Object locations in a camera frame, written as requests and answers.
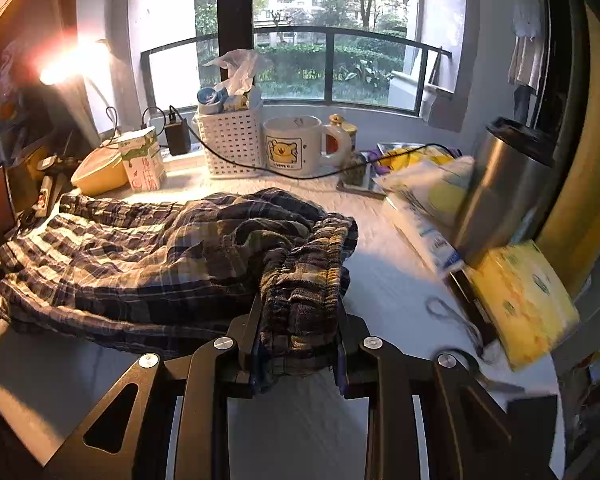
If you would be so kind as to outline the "green white milk carton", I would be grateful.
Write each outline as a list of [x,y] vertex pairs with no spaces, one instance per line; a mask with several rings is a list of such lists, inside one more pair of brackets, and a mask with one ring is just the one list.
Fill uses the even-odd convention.
[[158,136],[154,127],[123,133],[118,151],[134,192],[157,191],[166,177]]

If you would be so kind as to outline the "white plastic bag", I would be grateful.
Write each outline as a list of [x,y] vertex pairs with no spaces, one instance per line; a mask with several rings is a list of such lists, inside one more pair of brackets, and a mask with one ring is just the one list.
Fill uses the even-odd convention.
[[253,87],[257,74],[272,67],[272,62],[257,50],[235,49],[219,58],[204,63],[227,71],[227,78],[214,86],[215,91],[225,89],[229,96],[241,96]]

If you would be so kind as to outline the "yellow tissue pack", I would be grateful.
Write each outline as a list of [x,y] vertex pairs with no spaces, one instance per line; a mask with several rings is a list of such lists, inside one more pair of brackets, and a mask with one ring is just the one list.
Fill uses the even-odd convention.
[[569,292],[532,240],[493,248],[467,271],[512,370],[550,353],[580,322]]

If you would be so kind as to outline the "hanging grey clothes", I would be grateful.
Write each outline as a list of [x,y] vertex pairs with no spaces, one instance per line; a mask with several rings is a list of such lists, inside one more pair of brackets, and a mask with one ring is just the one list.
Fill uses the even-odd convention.
[[538,91],[545,39],[542,0],[514,0],[513,31],[515,45],[508,81]]

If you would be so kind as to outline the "white blue wipes pack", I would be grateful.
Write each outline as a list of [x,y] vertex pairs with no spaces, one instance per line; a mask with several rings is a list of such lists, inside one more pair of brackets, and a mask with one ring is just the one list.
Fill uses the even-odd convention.
[[386,193],[382,213],[440,280],[463,265],[451,243],[451,230],[474,165],[471,156],[442,165],[423,159],[375,179]]

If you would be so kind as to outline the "white perforated plastic basket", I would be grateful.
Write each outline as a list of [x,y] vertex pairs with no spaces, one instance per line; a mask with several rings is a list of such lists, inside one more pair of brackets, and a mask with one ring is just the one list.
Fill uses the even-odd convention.
[[196,114],[197,136],[212,179],[251,178],[265,166],[262,106],[214,115]]

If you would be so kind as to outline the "white quilted table cloth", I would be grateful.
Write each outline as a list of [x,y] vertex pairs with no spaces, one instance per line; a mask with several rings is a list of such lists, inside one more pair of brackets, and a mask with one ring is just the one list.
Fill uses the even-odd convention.
[[280,188],[190,202],[68,193],[0,247],[0,317],[136,361],[44,467],[50,479],[230,476],[227,402],[330,368],[367,399],[365,474],[548,479],[554,396],[501,408],[449,352],[408,356],[349,314],[358,226]]

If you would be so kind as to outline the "black balcony railing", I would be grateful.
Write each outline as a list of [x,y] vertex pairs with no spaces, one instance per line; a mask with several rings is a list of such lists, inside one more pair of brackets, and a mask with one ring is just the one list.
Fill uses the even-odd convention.
[[[268,104],[344,106],[422,112],[440,67],[452,58],[444,47],[364,29],[284,25],[253,29],[266,58],[257,83]],[[219,35],[207,34],[153,47],[140,54],[140,80],[151,107],[196,106],[198,89],[213,86],[224,70],[210,61]]]

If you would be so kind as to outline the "stainless steel tumbler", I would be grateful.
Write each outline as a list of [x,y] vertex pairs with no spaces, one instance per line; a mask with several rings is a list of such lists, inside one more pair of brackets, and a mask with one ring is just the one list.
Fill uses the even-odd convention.
[[499,117],[486,126],[452,245],[468,266],[509,243],[552,172],[555,143],[545,133]]

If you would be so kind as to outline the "white bear mug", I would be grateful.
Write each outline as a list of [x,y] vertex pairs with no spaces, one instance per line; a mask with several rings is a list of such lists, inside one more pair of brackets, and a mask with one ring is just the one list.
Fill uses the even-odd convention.
[[326,126],[309,115],[268,119],[262,125],[268,168],[293,178],[315,177],[324,168],[340,168],[351,153],[326,153]]

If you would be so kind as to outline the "plaid flannel pants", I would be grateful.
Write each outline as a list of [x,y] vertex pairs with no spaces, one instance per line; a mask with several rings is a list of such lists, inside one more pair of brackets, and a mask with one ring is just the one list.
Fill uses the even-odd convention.
[[0,247],[0,317],[118,350],[186,356],[262,304],[274,376],[328,363],[358,244],[353,218],[280,188],[187,203],[61,197]]

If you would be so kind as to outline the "black power adapter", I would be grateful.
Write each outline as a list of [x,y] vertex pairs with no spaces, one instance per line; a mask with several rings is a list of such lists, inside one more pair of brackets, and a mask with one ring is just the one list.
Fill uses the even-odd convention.
[[187,122],[181,119],[169,120],[164,126],[166,145],[172,156],[185,155],[192,148]]

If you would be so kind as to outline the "yellow lidded food container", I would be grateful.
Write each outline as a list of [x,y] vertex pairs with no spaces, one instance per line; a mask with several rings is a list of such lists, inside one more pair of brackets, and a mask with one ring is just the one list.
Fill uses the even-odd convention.
[[116,148],[95,148],[71,177],[72,185],[88,196],[99,196],[128,182],[122,157]]

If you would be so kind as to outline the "yellow plastic bag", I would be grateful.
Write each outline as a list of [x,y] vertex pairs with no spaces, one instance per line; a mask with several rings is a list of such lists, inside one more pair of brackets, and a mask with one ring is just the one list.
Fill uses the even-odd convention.
[[449,152],[437,146],[423,146],[422,148],[394,148],[382,155],[378,165],[389,172],[405,169],[429,160],[436,165],[444,165],[454,159]]

